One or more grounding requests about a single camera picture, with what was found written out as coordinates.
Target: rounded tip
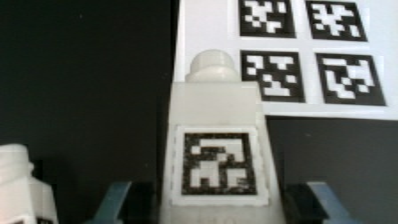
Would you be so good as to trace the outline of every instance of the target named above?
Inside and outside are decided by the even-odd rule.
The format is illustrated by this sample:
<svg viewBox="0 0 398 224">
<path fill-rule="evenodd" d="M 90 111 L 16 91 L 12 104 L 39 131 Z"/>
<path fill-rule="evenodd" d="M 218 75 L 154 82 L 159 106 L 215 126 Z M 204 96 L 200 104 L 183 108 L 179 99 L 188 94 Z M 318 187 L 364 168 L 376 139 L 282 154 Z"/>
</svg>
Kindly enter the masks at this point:
<svg viewBox="0 0 398 224">
<path fill-rule="evenodd" d="M 14 163 L 28 163 L 28 150 L 21 144 L 0 146 L 0 167 Z"/>
<path fill-rule="evenodd" d="M 190 64 L 188 82 L 239 82 L 232 68 L 232 58 L 220 50 L 199 53 Z"/>
</svg>

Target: black background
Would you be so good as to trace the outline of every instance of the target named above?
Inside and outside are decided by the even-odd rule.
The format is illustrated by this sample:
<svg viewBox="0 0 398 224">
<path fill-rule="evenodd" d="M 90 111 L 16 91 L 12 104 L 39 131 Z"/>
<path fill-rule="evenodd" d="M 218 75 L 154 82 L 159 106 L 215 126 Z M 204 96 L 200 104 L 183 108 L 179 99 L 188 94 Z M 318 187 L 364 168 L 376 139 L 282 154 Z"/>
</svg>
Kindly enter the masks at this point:
<svg viewBox="0 0 398 224">
<path fill-rule="evenodd" d="M 156 222 L 175 8 L 0 1 L 0 144 L 28 146 L 62 224 L 92 217 L 120 180 L 127 220 Z M 398 123 L 271 117 L 268 128 L 282 185 L 326 180 L 355 218 L 394 223 Z"/>
</svg>

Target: white 3d-printed object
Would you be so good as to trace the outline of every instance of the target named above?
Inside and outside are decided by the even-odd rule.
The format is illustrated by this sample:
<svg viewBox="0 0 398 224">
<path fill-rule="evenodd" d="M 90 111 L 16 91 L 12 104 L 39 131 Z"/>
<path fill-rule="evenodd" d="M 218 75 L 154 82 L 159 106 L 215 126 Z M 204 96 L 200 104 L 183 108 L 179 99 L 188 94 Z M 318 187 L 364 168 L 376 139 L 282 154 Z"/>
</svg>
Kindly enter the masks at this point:
<svg viewBox="0 0 398 224">
<path fill-rule="evenodd" d="M 0 223 L 56 224 L 51 187 L 30 176 L 24 146 L 0 146 Z"/>
<path fill-rule="evenodd" d="M 161 224 L 284 224 L 259 87 L 236 77 L 209 50 L 172 84 Z"/>
</svg>

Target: white plastic piece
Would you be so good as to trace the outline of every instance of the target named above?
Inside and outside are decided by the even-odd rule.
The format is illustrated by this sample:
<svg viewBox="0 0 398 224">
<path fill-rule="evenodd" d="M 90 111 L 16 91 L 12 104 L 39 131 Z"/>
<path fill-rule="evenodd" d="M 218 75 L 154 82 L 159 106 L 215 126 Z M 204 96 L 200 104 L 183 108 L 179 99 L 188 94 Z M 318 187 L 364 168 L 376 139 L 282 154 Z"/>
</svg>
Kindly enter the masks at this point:
<svg viewBox="0 0 398 224">
<path fill-rule="evenodd" d="M 204 51 L 190 64 L 188 82 L 239 82 L 232 59 L 218 50 Z"/>
<path fill-rule="evenodd" d="M 257 83 L 174 83 L 161 224 L 284 224 L 271 158 Z"/>
<path fill-rule="evenodd" d="M 32 176 L 26 147 L 0 146 L 0 223 L 56 224 L 51 187 Z"/>
</svg>

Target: white sheet with markers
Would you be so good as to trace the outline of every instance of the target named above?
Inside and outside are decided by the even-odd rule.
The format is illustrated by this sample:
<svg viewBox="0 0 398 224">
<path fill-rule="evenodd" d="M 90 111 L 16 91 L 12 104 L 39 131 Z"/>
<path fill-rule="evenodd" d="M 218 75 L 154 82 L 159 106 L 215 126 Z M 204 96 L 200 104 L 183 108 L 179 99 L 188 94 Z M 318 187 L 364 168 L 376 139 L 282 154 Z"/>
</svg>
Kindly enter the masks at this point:
<svg viewBox="0 0 398 224">
<path fill-rule="evenodd" d="M 174 81 L 207 49 L 259 83 L 264 115 L 398 120 L 394 0 L 181 0 Z"/>
</svg>

